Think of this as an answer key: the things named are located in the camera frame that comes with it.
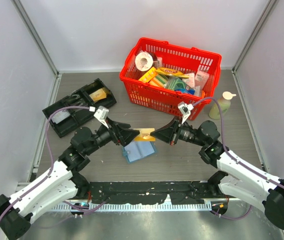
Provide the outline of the blue leather card holder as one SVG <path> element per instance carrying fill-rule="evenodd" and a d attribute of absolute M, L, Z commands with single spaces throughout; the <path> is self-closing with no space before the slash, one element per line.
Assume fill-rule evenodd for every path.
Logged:
<path fill-rule="evenodd" d="M 122 155 L 128 164 L 147 158 L 157 153 L 154 142 L 132 141 L 127 146 L 122 147 Z"/>

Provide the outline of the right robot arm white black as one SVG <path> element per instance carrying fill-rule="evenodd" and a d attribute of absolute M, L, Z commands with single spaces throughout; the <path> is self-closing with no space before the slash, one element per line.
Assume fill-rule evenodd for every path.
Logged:
<path fill-rule="evenodd" d="M 284 230 L 284 178 L 271 175 L 237 156 L 219 141 L 220 132 L 214 122 L 204 121 L 193 128 L 175 117 L 151 136 L 169 145 L 178 140 L 201 146 L 199 155 L 208 165 L 218 169 L 208 184 L 212 197 L 222 194 L 238 198 L 264 213 L 276 227 Z"/>

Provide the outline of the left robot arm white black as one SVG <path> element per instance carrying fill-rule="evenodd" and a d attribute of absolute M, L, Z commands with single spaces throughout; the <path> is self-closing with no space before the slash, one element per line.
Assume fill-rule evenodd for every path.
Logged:
<path fill-rule="evenodd" d="M 80 127 L 71 145 L 36 180 L 11 196 L 0 195 L 0 228 L 10 240 L 22 237 L 42 214 L 68 199 L 83 199 L 90 184 L 80 171 L 90 162 L 89 155 L 113 142 L 127 146 L 139 135 L 130 124 L 107 118 L 92 132 Z"/>

